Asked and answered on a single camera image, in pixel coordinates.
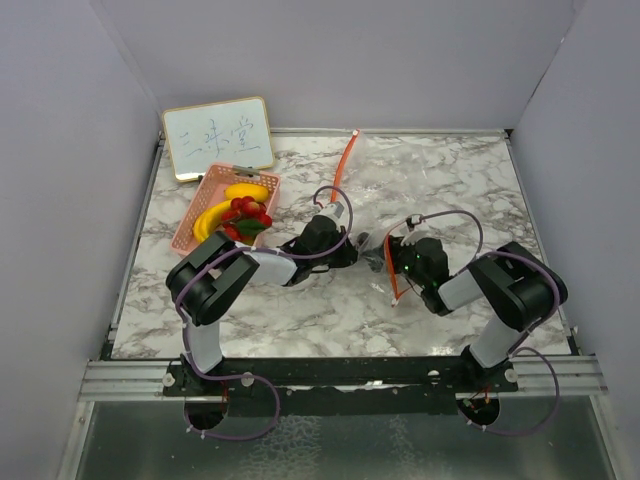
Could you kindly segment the zip bag with red fruit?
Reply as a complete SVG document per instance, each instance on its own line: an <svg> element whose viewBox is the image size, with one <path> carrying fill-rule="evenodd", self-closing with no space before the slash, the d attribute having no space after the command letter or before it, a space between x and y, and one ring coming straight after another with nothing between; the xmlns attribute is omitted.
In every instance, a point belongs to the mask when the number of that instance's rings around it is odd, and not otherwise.
<svg viewBox="0 0 640 480"><path fill-rule="evenodd" d="M386 256L388 250L384 244L391 235L403 237L407 233L406 219L410 216L403 217L391 226L377 229L369 228L356 235L359 258L363 259L374 273L386 272L388 274L393 293L392 308L398 305L400 298L409 290L409 287L402 290L399 287L398 275L388 270L391 261Z"/></svg>

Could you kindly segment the zip bag with yellow fruit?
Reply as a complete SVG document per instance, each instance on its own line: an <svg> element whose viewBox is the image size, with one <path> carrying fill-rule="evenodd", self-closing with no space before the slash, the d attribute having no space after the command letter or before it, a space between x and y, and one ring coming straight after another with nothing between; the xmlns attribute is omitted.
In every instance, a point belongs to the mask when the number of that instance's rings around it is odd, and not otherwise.
<svg viewBox="0 0 640 480"><path fill-rule="evenodd" d="M434 178L423 146L400 142L379 146L355 130L334 174L358 219L409 214L425 207Z"/></svg>

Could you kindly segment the fake red strawberries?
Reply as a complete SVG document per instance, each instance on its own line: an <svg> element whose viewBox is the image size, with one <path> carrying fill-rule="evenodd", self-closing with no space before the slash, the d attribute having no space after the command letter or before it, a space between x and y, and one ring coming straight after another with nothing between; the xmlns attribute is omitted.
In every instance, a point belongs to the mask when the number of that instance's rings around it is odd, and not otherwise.
<svg viewBox="0 0 640 480"><path fill-rule="evenodd" d="M272 226L266 206L254 197L236 197L220 219L219 228L232 240L253 245L257 236Z"/></svg>

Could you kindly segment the fake yellow mango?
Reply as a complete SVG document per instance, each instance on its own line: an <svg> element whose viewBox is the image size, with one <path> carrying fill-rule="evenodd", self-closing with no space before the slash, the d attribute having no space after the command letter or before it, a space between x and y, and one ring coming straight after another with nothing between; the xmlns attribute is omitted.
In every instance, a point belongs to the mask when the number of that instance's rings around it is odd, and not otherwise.
<svg viewBox="0 0 640 480"><path fill-rule="evenodd" d="M227 200L252 197L255 201L264 203L268 200L270 191L267 187L258 184L235 183L224 190L224 195Z"/></svg>

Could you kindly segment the fake banana bunch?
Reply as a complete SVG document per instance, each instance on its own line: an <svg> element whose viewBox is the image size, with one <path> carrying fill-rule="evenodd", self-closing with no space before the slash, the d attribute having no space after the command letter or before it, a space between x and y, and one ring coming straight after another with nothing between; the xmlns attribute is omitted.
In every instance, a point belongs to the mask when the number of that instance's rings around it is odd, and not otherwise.
<svg viewBox="0 0 640 480"><path fill-rule="evenodd" d="M218 227L222 215L231 208L231 201L226 200L204 211L195 221L192 228L194 238L198 243L203 243Z"/></svg>

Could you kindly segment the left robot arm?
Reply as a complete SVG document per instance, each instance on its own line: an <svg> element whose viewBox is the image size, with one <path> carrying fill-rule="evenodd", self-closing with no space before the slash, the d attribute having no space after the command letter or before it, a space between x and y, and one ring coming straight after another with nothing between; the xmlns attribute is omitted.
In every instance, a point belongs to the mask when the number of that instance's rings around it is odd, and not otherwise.
<svg viewBox="0 0 640 480"><path fill-rule="evenodd" d="M314 216L300 235L275 249L243 246L215 233L173 267L165 284L183 321L189 386L206 395L220 385L218 322L247 285L291 287L312 274L353 265L357 250L349 233L326 214Z"/></svg>

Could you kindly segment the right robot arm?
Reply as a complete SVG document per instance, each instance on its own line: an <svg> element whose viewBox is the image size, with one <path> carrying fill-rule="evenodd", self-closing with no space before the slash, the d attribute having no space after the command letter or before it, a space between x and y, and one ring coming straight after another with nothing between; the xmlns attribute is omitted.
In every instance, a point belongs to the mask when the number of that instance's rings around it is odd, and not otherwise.
<svg viewBox="0 0 640 480"><path fill-rule="evenodd" d="M503 365L540 324L568 299L566 284L553 270L517 242L471 261L458 274L449 271L442 242L392 236L383 242L387 269L419 289L426 308L446 316L479 299L492 317L461 353L459 378L469 390L491 384Z"/></svg>

